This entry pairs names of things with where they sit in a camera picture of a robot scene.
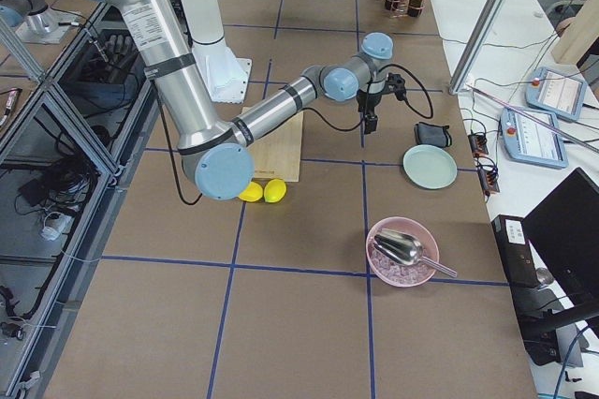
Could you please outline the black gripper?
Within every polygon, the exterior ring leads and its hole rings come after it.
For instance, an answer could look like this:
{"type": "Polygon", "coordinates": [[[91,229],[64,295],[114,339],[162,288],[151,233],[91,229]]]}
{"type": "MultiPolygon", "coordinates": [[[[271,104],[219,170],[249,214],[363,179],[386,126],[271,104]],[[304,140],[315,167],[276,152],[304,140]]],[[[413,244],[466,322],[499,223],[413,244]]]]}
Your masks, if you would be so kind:
{"type": "Polygon", "coordinates": [[[377,130],[378,116],[375,108],[386,95],[394,95],[400,101],[406,99],[405,79],[400,74],[387,74],[383,81],[369,83],[365,90],[358,90],[356,100],[358,112],[364,117],[365,134],[372,134],[377,130]]]}

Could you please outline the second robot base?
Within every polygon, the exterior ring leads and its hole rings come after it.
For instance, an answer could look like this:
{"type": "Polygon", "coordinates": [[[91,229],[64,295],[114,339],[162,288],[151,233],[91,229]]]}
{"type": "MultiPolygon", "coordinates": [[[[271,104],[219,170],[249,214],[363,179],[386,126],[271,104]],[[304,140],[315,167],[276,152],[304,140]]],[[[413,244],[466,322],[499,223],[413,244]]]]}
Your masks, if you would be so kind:
{"type": "Polygon", "coordinates": [[[26,43],[58,44],[79,23],[72,12],[51,8],[46,0],[1,0],[1,18],[26,43]]]}

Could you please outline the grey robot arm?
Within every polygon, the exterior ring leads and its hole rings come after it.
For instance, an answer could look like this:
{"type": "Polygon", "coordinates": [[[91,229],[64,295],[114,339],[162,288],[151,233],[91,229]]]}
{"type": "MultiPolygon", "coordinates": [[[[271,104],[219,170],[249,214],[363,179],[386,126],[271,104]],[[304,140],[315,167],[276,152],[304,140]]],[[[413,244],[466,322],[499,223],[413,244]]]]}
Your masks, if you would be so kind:
{"type": "Polygon", "coordinates": [[[370,33],[339,66],[310,66],[273,96],[230,121],[214,107],[217,93],[248,78],[226,44],[217,0],[96,0],[116,7],[178,129],[183,172],[205,196],[233,199],[250,184],[248,147],[320,96],[343,102],[379,93],[393,53],[392,38],[370,33]]]}

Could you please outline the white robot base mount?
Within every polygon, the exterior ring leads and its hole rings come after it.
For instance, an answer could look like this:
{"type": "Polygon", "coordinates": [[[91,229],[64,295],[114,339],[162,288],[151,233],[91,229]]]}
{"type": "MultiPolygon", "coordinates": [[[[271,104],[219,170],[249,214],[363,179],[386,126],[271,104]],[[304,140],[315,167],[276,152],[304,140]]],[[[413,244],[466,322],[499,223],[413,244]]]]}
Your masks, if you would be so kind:
{"type": "Polygon", "coordinates": [[[241,104],[246,95],[252,61],[228,47],[218,0],[181,0],[192,40],[192,53],[210,98],[216,103],[241,104]]]}

